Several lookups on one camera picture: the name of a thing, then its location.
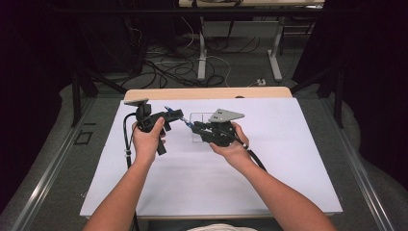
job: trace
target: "white surface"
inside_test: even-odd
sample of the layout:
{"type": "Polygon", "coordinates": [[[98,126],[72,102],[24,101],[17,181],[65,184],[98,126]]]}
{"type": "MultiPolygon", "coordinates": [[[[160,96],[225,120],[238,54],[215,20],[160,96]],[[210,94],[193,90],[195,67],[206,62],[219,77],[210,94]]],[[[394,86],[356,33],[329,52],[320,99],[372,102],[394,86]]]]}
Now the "white surface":
{"type": "MultiPolygon", "coordinates": [[[[324,213],[342,212],[303,113],[294,98],[150,100],[153,114],[181,109],[213,113],[218,108],[245,114],[237,119],[268,172],[315,202],[324,213]]],[[[90,216],[126,171],[123,118],[135,107],[121,103],[80,215],[90,216]]],[[[132,119],[128,119],[128,133],[132,119]]],[[[139,217],[230,217],[269,215],[246,179],[206,142],[193,142],[182,122],[170,123],[167,153],[148,174],[137,208],[139,217]]]]}

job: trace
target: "left hand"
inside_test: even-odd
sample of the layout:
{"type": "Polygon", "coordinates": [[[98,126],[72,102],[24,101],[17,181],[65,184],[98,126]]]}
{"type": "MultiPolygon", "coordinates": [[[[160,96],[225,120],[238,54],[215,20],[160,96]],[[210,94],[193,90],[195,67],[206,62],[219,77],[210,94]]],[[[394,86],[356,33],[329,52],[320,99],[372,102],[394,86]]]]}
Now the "left hand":
{"type": "Polygon", "coordinates": [[[142,132],[136,126],[136,123],[132,125],[132,129],[134,130],[133,145],[136,149],[135,162],[142,162],[147,165],[151,165],[154,162],[159,139],[161,138],[160,132],[162,131],[164,124],[165,119],[160,117],[149,133],[142,132]]]}

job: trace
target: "handheld controller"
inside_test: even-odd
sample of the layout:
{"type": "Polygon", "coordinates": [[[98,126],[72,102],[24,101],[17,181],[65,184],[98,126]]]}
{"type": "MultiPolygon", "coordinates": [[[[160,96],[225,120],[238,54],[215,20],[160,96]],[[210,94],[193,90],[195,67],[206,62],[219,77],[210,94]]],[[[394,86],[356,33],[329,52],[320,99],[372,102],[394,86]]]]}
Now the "handheld controller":
{"type": "Polygon", "coordinates": [[[241,117],[244,115],[218,109],[208,123],[195,121],[191,130],[200,135],[205,142],[213,142],[218,146],[229,146],[237,138],[231,120],[241,117]]]}
{"type": "MultiPolygon", "coordinates": [[[[137,126],[142,132],[150,132],[156,121],[160,118],[163,117],[165,119],[165,126],[164,129],[160,132],[160,135],[165,135],[166,131],[170,131],[170,122],[175,121],[183,117],[183,112],[179,110],[174,110],[172,112],[161,112],[161,113],[156,113],[152,115],[152,110],[151,110],[151,105],[147,104],[148,99],[142,99],[142,100],[137,100],[137,101],[125,101],[124,103],[126,105],[131,105],[131,106],[136,106],[138,107],[136,109],[136,120],[137,120],[137,126]]],[[[157,152],[159,155],[163,155],[166,153],[165,146],[162,142],[162,140],[159,138],[159,144],[157,147],[157,152]]]]}

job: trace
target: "table leg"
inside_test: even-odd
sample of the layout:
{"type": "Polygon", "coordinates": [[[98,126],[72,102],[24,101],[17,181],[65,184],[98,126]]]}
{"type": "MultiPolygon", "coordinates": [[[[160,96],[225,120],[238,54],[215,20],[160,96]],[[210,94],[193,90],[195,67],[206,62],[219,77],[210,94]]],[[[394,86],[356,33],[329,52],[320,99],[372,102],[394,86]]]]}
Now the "table leg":
{"type": "Polygon", "coordinates": [[[282,37],[284,23],[285,23],[285,18],[280,17],[279,22],[278,22],[278,27],[276,28],[276,35],[273,38],[272,49],[268,50],[268,57],[269,57],[270,66],[272,68],[273,77],[275,81],[277,82],[282,81],[282,74],[279,69],[279,64],[276,60],[276,53],[279,49],[279,41],[282,37]]]}
{"type": "Polygon", "coordinates": [[[205,49],[205,40],[202,33],[200,33],[200,59],[198,60],[198,80],[205,79],[205,66],[207,62],[207,50],[205,49]]]}

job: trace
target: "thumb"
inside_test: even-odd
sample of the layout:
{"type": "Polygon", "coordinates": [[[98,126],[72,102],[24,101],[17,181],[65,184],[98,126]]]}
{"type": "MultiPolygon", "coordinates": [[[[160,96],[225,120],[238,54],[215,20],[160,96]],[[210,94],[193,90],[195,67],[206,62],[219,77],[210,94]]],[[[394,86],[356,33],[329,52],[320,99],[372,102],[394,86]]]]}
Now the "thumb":
{"type": "Polygon", "coordinates": [[[210,142],[209,145],[216,154],[219,154],[219,147],[215,143],[210,142]]]}
{"type": "Polygon", "coordinates": [[[165,125],[165,119],[163,117],[160,117],[157,119],[156,123],[154,124],[154,127],[150,133],[159,136],[160,131],[163,129],[163,125],[165,125]]]}

